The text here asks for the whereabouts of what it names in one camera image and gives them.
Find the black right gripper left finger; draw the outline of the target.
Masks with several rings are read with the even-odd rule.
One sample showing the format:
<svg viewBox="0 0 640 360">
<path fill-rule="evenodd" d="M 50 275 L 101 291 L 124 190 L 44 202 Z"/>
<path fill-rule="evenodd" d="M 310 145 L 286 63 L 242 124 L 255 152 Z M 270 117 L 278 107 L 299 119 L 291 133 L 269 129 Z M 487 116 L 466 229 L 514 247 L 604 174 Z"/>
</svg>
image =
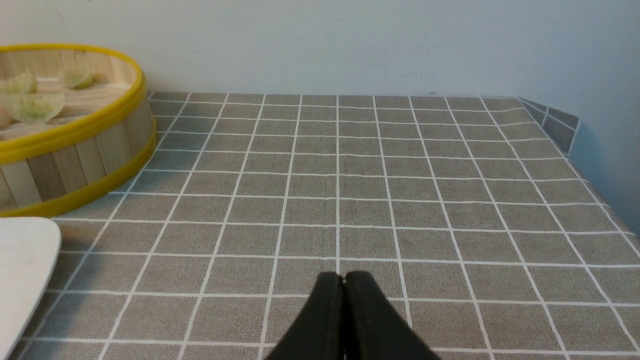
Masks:
<svg viewBox="0 0 640 360">
<path fill-rule="evenodd" d="M 318 274 L 304 306 L 267 356 L 268 360 L 342 360 L 343 278 Z"/>
</svg>

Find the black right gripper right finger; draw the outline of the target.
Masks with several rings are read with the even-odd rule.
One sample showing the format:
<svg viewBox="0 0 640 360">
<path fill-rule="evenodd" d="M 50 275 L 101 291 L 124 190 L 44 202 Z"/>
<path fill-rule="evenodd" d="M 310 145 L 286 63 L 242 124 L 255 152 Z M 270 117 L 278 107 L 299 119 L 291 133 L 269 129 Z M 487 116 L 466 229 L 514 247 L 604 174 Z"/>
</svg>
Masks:
<svg viewBox="0 0 640 360">
<path fill-rule="evenodd" d="M 346 360 L 439 360 L 369 272 L 349 272 L 343 288 L 348 318 L 343 333 Z"/>
</svg>

